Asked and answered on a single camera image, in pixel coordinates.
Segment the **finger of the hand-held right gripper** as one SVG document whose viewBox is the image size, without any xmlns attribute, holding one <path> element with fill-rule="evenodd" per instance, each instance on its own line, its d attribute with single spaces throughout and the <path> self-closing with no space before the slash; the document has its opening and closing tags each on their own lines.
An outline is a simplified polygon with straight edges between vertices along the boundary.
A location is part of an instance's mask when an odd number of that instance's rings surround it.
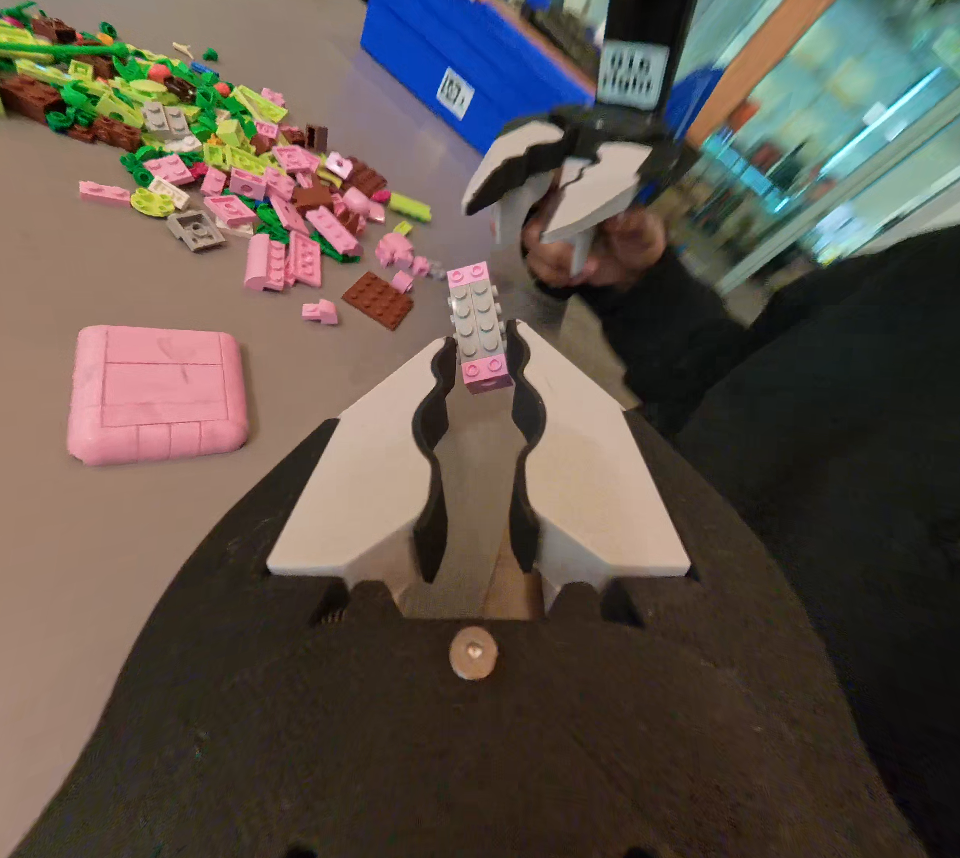
<svg viewBox="0 0 960 858">
<path fill-rule="evenodd" d="M 563 183 L 541 240 L 572 241 L 630 204 L 652 148 L 644 144 L 602 144 L 596 160 L 579 177 Z"/>
<path fill-rule="evenodd" d="M 567 153 L 565 131 L 546 120 L 526 121 L 501 133 L 466 184 L 462 213 L 488 210 L 494 243 L 508 243 L 547 195 Z"/>
</svg>

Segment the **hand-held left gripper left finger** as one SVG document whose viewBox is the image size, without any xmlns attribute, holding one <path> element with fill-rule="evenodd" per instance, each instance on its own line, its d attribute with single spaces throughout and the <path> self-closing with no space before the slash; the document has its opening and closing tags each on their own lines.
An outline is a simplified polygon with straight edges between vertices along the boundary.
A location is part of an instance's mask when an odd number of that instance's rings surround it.
<svg viewBox="0 0 960 858">
<path fill-rule="evenodd" d="M 330 436 L 268 557 L 270 574 L 383 583 L 400 604 L 436 579 L 449 517 L 436 447 L 455 342 L 437 339 L 326 422 Z"/>
</svg>

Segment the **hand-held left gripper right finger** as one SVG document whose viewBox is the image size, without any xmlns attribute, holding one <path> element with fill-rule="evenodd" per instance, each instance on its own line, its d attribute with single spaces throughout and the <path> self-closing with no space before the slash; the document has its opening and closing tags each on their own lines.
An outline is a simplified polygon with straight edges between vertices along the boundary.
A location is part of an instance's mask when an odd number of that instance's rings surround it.
<svg viewBox="0 0 960 858">
<path fill-rule="evenodd" d="M 511 418 L 524 446 L 510 498 L 510 544 L 541 580 L 549 611 L 562 589 L 679 578 L 690 557 L 619 402 L 528 324 L 510 323 Z"/>
</svg>

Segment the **pink rounded tile block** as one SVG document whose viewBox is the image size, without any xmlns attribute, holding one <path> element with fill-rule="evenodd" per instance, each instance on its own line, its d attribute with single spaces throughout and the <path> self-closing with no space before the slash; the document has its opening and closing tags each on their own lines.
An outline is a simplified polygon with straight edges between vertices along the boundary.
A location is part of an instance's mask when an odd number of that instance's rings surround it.
<svg viewBox="0 0 960 858">
<path fill-rule="evenodd" d="M 249 428 L 233 336 L 110 324 L 79 331 L 66 446 L 86 466 L 231 453 Z"/>
</svg>

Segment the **pile of mixed toy bricks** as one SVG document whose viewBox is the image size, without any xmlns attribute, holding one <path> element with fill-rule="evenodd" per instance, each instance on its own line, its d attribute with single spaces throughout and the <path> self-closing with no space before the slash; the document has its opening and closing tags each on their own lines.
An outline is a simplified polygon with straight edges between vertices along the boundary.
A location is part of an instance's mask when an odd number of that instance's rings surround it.
<svg viewBox="0 0 960 858">
<path fill-rule="evenodd" d="M 201 209 L 225 242 L 246 242 L 246 257 L 255 234 L 287 247 L 297 230 L 318 242 L 321 285 L 326 259 L 359 264 L 367 232 L 382 270 L 373 273 L 411 299 L 416 282 L 444 278 L 411 239 L 412 223 L 432 218 L 427 204 L 393 190 L 365 160 L 331 150 L 326 128 L 291 123 L 282 93 L 226 80 L 210 64 L 216 50 L 193 61 L 173 50 L 137 47 L 108 22 L 76 29 L 30 0 L 3 8 L 2 115 L 119 154 L 126 183 L 79 180 L 82 202 L 165 226 L 175 211 Z M 322 288 L 260 293 L 297 285 Z"/>
</svg>

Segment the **person's right forearm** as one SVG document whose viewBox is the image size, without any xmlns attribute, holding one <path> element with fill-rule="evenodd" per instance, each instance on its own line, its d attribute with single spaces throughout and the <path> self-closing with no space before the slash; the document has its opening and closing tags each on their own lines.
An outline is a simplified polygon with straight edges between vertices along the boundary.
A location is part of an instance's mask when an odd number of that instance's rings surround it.
<svg viewBox="0 0 960 858">
<path fill-rule="evenodd" d="M 666 437 L 757 347 L 752 329 L 671 249 L 635 284 L 583 288 L 581 297 L 623 366 L 639 410 Z"/>
</svg>

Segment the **person's right hand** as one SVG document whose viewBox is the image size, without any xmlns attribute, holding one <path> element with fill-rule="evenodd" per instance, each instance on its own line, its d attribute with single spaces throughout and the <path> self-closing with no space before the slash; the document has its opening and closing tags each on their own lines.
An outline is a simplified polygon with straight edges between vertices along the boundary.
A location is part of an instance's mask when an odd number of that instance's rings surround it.
<svg viewBox="0 0 960 858">
<path fill-rule="evenodd" d="M 546 242 L 546 223 L 546 210 L 542 207 L 534 211 L 522 229 L 520 242 L 531 276 L 551 288 L 589 285 L 626 289 L 666 252 L 666 228 L 661 217 L 634 204 L 594 230 L 582 269 L 575 272 L 574 244 Z"/>
</svg>

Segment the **blue plastic bin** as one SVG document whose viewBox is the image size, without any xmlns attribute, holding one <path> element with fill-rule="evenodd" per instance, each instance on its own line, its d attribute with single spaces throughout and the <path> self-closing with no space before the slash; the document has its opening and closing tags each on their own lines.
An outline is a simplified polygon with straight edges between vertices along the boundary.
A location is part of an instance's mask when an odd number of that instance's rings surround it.
<svg viewBox="0 0 960 858">
<path fill-rule="evenodd" d="M 539 99 L 594 97 L 486 1 L 367 5 L 362 48 L 480 154 Z"/>
</svg>

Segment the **brown square studded plate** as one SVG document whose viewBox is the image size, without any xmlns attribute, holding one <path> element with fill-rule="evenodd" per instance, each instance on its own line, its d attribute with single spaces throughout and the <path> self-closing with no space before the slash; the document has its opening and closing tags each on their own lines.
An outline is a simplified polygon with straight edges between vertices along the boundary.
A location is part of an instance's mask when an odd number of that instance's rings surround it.
<svg viewBox="0 0 960 858">
<path fill-rule="evenodd" d="M 409 294 L 373 272 L 365 272 L 346 289 L 342 301 L 391 332 L 397 330 L 414 306 Z"/>
</svg>

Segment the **wide pink plate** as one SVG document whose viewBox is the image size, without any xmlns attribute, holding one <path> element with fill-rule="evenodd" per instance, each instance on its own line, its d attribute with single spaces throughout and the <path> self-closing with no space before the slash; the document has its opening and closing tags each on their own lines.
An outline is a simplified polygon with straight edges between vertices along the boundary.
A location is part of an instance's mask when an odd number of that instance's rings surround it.
<svg viewBox="0 0 960 858">
<path fill-rule="evenodd" d="M 286 248 L 285 282 L 302 283 L 314 288 L 322 286 L 322 251 L 319 243 L 297 230 L 289 232 Z"/>
</svg>

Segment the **person's black jacket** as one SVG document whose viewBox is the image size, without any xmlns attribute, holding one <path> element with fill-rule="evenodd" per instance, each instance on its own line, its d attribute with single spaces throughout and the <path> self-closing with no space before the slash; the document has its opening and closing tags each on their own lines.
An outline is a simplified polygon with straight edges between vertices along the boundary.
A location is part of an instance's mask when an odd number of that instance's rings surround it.
<svg viewBox="0 0 960 858">
<path fill-rule="evenodd" d="M 870 756 L 958 856 L 958 226 L 781 289 L 670 439 L 764 542 Z"/>
</svg>

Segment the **grey square plate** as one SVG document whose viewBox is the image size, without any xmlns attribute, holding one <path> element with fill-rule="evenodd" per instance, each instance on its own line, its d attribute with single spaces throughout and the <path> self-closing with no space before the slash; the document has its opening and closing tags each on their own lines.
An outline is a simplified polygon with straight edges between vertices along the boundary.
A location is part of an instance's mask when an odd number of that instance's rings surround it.
<svg viewBox="0 0 960 858">
<path fill-rule="evenodd" d="M 166 218 L 166 226 L 190 252 L 206 252 L 222 247 L 226 238 L 214 220 L 201 209 L 183 209 Z"/>
</svg>

